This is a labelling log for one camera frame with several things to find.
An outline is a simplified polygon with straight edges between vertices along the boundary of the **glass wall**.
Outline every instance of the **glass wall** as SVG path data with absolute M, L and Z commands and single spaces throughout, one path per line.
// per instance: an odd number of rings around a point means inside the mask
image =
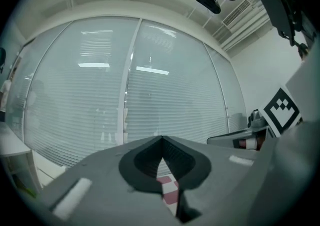
M 125 142 L 174 135 L 206 143 L 227 133 L 221 87 L 202 42 L 143 21 L 126 96 Z
M 33 78 L 25 112 L 25 143 L 72 166 L 117 145 L 120 87 L 138 20 L 73 22 L 51 45 Z
M 46 53 L 48 47 L 55 38 L 66 28 L 64 24 L 40 34 L 32 43 L 25 46 L 21 52 L 25 52 L 26 59 L 22 59 L 12 80 L 7 104 L 5 121 L 12 131 L 21 139 L 23 135 L 23 118 L 27 100 L 27 94 L 34 73 L 39 62 Z
M 245 128 L 233 120 L 244 104 L 231 64 L 168 26 L 91 18 L 51 29 L 30 45 L 6 120 L 26 145 L 58 165 L 71 167 L 93 152 L 150 136 L 206 143 Z M 163 163 L 159 170 L 168 172 Z
M 214 49 L 206 45 L 221 83 L 229 132 L 239 131 L 247 127 L 247 114 L 244 97 L 239 81 L 231 63 Z

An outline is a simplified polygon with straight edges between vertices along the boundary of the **white wall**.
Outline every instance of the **white wall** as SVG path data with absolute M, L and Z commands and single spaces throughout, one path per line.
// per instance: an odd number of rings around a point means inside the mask
M 306 43 L 296 33 L 298 43 Z M 265 96 L 276 91 L 276 85 L 285 85 L 301 65 L 297 47 L 278 35 L 273 28 L 265 36 L 242 50 L 231 59 L 237 74 L 247 117 L 265 101 Z
M 133 1 L 92 2 L 77 6 L 73 8 L 72 11 L 57 13 L 46 20 L 29 39 L 36 37 L 46 30 L 73 20 L 100 16 L 143 18 L 176 28 L 206 43 L 230 60 L 228 54 L 220 48 L 218 42 L 207 30 L 203 29 L 197 23 L 163 7 Z

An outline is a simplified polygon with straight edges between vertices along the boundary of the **gray plastic surface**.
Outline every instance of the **gray plastic surface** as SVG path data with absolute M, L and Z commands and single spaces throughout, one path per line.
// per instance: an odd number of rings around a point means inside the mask
M 269 126 L 263 127 L 251 127 L 247 128 L 243 131 L 235 132 L 235 133 L 228 133 L 221 136 L 211 137 L 207 140 L 207 144 L 209 145 L 216 145 L 220 147 L 227 147 L 227 148 L 234 148 L 234 139 L 249 139 L 255 136 L 255 133 L 268 130 L 270 129 Z
M 268 139 L 260 152 L 205 145 L 171 137 L 207 156 L 211 173 L 184 192 L 190 208 L 201 216 L 188 225 L 267 225 L 299 198 L 311 180 L 320 154 L 320 122 L 304 123 L 281 138 Z M 135 191 L 121 177 L 118 163 L 129 150 L 148 139 L 99 151 L 48 185 L 39 200 L 48 208 L 81 177 L 93 181 L 70 219 L 76 225 L 178 225 L 161 195 Z M 254 160 L 252 166 L 230 156 Z

